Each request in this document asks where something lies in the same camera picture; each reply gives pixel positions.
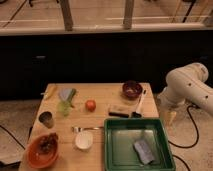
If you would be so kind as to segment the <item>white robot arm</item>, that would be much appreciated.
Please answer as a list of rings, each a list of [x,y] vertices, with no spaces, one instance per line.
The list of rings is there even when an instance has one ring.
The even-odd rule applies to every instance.
[[[213,88],[205,84],[208,69],[201,63],[191,63],[171,70],[166,75],[167,86],[157,96],[164,124],[169,126],[176,117],[175,108],[186,100],[213,116]]]

